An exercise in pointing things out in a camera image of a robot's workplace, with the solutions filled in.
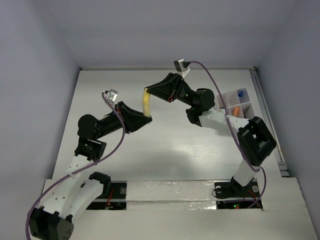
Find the yellow highlighter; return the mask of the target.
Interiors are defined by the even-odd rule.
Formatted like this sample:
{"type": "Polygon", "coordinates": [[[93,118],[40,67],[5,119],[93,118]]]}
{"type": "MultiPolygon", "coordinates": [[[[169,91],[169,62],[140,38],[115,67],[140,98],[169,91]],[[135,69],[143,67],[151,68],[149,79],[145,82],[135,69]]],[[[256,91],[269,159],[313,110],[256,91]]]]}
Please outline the yellow highlighter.
{"type": "Polygon", "coordinates": [[[147,92],[147,88],[144,89],[143,96],[142,96],[142,110],[143,115],[145,117],[151,117],[150,111],[150,97],[151,95],[147,92]]]}

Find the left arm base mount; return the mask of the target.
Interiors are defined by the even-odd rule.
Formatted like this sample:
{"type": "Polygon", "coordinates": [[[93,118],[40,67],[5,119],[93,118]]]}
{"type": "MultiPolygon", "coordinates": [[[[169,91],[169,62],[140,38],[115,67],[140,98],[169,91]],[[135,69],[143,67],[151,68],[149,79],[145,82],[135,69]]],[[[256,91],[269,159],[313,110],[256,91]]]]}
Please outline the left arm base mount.
{"type": "Polygon", "coordinates": [[[97,197],[86,210],[126,210],[127,182],[112,181],[109,193],[97,197]]]}

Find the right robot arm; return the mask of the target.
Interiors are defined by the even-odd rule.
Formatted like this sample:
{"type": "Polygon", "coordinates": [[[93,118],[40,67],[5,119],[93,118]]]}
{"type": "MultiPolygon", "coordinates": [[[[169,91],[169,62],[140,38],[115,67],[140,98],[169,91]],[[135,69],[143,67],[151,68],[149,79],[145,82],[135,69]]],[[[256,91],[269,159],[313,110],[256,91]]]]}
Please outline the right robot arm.
{"type": "Polygon", "coordinates": [[[178,73],[169,73],[162,81],[145,87],[144,92],[168,103],[178,100],[189,105],[186,115],[191,124],[230,133],[242,155],[242,162],[231,178],[230,190],[235,196],[242,196],[248,191],[248,184],[277,146],[260,117],[238,118],[216,110],[215,95],[211,89],[192,90],[178,73]]]}

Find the orange highlighter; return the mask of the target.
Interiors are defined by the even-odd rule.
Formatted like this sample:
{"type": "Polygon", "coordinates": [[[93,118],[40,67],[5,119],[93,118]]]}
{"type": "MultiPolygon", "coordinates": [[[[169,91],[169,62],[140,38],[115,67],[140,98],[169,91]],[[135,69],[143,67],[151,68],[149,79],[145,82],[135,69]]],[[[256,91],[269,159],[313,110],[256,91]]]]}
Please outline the orange highlighter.
{"type": "Polygon", "coordinates": [[[239,107],[234,107],[233,111],[232,111],[232,116],[233,117],[238,117],[239,116],[239,112],[240,112],[240,108],[239,107]]]}

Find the blue glue bottle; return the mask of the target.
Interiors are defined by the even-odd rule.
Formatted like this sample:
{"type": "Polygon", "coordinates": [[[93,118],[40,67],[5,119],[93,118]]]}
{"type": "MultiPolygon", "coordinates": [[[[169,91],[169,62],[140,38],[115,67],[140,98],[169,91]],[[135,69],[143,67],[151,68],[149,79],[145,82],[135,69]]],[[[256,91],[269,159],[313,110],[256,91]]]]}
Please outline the blue glue bottle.
{"type": "Polygon", "coordinates": [[[245,94],[245,90],[244,90],[244,89],[239,89],[239,90],[237,91],[237,96],[238,96],[239,98],[242,98],[242,97],[244,96],[244,94],[245,94]]]}

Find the black scissors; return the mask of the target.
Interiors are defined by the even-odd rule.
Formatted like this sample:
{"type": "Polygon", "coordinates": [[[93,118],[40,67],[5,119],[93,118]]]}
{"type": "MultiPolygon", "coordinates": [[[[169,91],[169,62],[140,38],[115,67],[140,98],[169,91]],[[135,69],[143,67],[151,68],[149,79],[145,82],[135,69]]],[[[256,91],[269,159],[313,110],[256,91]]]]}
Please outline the black scissors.
{"type": "Polygon", "coordinates": [[[249,105],[246,109],[245,109],[245,111],[244,111],[244,113],[243,113],[243,116],[245,117],[245,118],[249,118],[251,115],[252,115],[252,106],[251,105],[249,105]]]}

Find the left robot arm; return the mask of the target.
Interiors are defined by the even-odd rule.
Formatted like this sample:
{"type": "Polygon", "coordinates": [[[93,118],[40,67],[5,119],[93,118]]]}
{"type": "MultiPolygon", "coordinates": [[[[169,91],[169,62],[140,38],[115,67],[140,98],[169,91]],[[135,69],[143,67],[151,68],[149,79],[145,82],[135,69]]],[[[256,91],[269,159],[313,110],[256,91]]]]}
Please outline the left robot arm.
{"type": "Polygon", "coordinates": [[[120,147],[119,142],[104,156],[106,142],[100,139],[117,130],[122,134],[133,133],[152,121],[148,101],[142,111],[133,110],[123,101],[112,105],[105,102],[111,112],[102,119],[85,114],[78,121],[78,145],[66,174],[48,187],[35,201],[27,214],[25,233],[27,239],[70,239],[76,219],[97,197],[111,194],[109,175],[95,170],[97,164],[112,156],[120,147]]]}

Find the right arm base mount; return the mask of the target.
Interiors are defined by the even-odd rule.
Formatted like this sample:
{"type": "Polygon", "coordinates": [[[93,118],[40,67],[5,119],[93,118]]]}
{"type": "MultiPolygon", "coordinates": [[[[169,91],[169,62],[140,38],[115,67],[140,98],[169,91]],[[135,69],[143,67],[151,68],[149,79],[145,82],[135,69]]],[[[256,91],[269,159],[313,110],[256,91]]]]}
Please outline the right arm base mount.
{"type": "Polygon", "coordinates": [[[220,210],[263,209],[260,189],[255,178],[245,186],[238,183],[234,177],[230,180],[216,181],[211,194],[216,198],[216,205],[220,210]]]}

